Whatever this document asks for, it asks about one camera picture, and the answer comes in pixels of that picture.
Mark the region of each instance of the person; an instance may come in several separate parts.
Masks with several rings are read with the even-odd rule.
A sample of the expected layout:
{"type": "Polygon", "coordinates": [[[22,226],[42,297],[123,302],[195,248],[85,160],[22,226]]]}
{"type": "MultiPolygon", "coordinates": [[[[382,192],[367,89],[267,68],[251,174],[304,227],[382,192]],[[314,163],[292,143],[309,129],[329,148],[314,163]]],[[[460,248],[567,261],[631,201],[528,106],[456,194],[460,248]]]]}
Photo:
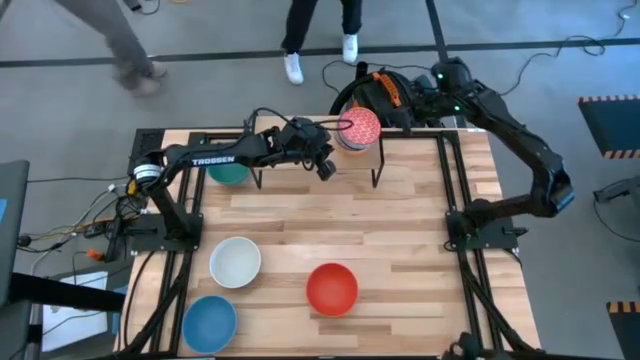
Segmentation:
{"type": "Polygon", "coordinates": [[[133,96],[149,96],[160,88],[166,75],[164,64],[147,57],[116,0],[55,0],[106,38],[115,57],[120,84],[133,96]]]}
{"type": "MultiPolygon", "coordinates": [[[[354,63],[358,57],[358,31],[362,27],[362,0],[341,0],[342,2],[342,58],[354,63]]],[[[282,41],[285,51],[284,67],[289,81],[294,85],[304,82],[300,68],[299,52],[309,30],[313,10],[318,0],[292,0],[287,16],[287,34],[282,41]]]]}

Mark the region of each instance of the wooden tabletop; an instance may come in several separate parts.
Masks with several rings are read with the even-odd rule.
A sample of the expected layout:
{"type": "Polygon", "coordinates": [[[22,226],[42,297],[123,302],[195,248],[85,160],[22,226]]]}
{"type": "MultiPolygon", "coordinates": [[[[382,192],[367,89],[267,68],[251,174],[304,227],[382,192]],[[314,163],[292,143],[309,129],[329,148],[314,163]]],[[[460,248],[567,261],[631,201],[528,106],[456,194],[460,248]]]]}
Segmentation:
{"type": "MultiPolygon", "coordinates": [[[[276,120],[264,117],[260,123],[276,120]]],[[[234,130],[167,130],[163,146],[186,144],[192,131],[234,130]]],[[[472,196],[501,198],[487,134],[459,134],[472,196]]],[[[205,227],[191,266],[187,306],[202,296],[222,295],[236,307],[236,336],[219,355],[440,355],[469,331],[457,258],[443,248],[448,206],[436,142],[385,139],[384,149],[386,165],[375,189],[369,171],[344,167],[327,182],[301,167],[277,167],[264,173],[262,190],[252,181],[226,187],[206,178],[205,227]],[[262,254],[258,277],[235,290],[221,288],[209,273],[213,249],[231,236],[252,239],[262,254]],[[342,318],[315,314],[305,298],[309,273],[327,262],[348,266],[358,280],[358,302],[342,318]]],[[[336,153],[332,157],[342,156],[336,153]]],[[[450,148],[448,154],[455,169],[450,148]]],[[[461,205],[455,171],[452,177],[461,205]]],[[[170,187],[174,196],[179,184],[177,178],[170,187]]],[[[145,257],[136,259],[131,283],[145,257]]],[[[499,250],[485,251],[485,257],[496,305],[525,341],[539,346],[519,265],[499,250]]],[[[155,254],[140,276],[130,338],[155,309],[165,259],[155,254]]],[[[479,303],[478,309],[490,348],[479,303]]],[[[173,311],[165,319],[161,349],[168,348],[173,311]]],[[[179,355],[198,354],[182,341],[179,355]]]]}

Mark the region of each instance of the concrete floor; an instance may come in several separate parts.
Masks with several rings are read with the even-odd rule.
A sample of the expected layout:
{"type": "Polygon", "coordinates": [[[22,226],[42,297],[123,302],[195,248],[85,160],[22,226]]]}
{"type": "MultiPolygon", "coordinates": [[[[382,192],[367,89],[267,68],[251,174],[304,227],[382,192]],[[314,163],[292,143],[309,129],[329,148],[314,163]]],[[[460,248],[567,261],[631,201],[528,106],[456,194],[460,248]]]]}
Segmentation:
{"type": "MultiPolygon", "coordinates": [[[[436,4],[446,42],[460,44],[604,36],[615,31],[615,12],[629,2],[437,0],[436,4]]],[[[191,0],[177,5],[162,0],[154,16],[127,16],[150,54],[277,50],[288,3],[191,0]]],[[[391,3],[365,1],[362,46],[434,44],[424,1],[391,3]]],[[[640,9],[628,15],[621,36],[640,37],[636,20],[640,9]]],[[[339,18],[337,1],[321,1],[306,48],[338,48],[339,18]]],[[[462,57],[479,80],[505,90],[527,57],[537,51],[450,55],[462,57]]],[[[0,61],[103,56],[109,53],[100,36],[49,0],[14,0],[0,21],[0,61]]],[[[302,87],[288,84],[280,58],[172,62],[161,93],[150,99],[129,97],[111,81],[108,65],[0,68],[0,161],[28,159],[33,179],[115,177],[125,174],[136,128],[235,125],[257,106],[287,114],[325,114],[335,94],[322,85],[320,69],[338,58],[303,58],[302,87]]],[[[435,52],[361,56],[365,61],[426,66],[437,58],[435,52]]],[[[557,218],[515,220],[531,229],[521,239],[521,257],[538,332],[543,347],[552,353],[621,358],[605,303],[640,300],[640,245],[608,233],[591,207],[591,191],[636,175],[640,163],[603,160],[576,105],[579,96],[637,94],[637,79],[629,75],[637,72],[638,58],[638,47],[610,47],[598,58],[566,49],[559,59],[534,60],[521,86],[506,98],[512,114],[565,157],[576,189],[574,203],[557,218]]],[[[340,65],[327,74],[337,87],[353,76],[351,69],[340,65]]],[[[531,177],[526,168],[495,139],[492,148],[505,196],[528,191],[531,177]]],[[[107,185],[30,185],[23,231],[46,231],[74,221],[107,185]]],[[[630,201],[607,205],[602,213],[620,232],[640,237],[634,221],[638,213],[630,201]]],[[[105,246],[106,241],[99,239],[74,241],[44,261],[40,273],[69,271],[73,252],[105,246]]],[[[16,269],[26,271],[32,260],[20,254],[16,269]]],[[[90,265],[80,258],[78,263],[90,265]]]]}

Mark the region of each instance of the yellow black striped tape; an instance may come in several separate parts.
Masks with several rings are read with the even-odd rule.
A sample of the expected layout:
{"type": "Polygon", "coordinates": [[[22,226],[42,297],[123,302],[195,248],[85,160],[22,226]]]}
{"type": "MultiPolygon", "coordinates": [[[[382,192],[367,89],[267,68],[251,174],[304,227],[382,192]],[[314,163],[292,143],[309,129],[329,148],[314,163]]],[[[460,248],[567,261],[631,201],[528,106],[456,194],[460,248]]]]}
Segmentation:
{"type": "Polygon", "coordinates": [[[607,310],[610,314],[628,314],[628,313],[640,313],[639,301],[616,301],[607,303],[607,310]]]}
{"type": "Polygon", "coordinates": [[[609,150],[604,155],[607,159],[640,159],[640,149],[636,150],[609,150]]]}
{"type": "Polygon", "coordinates": [[[640,95],[583,96],[578,98],[578,103],[620,100],[640,100],[640,95]]]}

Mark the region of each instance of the metal bracket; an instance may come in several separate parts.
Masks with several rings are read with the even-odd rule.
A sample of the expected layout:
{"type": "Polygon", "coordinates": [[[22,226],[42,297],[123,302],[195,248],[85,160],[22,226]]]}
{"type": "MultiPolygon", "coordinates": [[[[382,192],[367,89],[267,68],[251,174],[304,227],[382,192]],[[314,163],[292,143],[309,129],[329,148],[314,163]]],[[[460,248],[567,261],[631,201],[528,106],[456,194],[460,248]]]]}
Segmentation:
{"type": "Polygon", "coordinates": [[[160,214],[141,215],[127,227],[127,235],[134,235],[131,250],[141,251],[177,251],[198,250],[202,235],[202,214],[188,214],[191,234],[184,238],[174,238],[167,234],[164,218],[160,214]]]}
{"type": "Polygon", "coordinates": [[[514,249],[518,247],[518,236],[526,233],[526,229],[515,228],[511,218],[497,219],[476,235],[462,234],[458,221],[460,212],[449,212],[445,215],[449,240],[452,248],[464,246],[465,249],[514,249]]]}

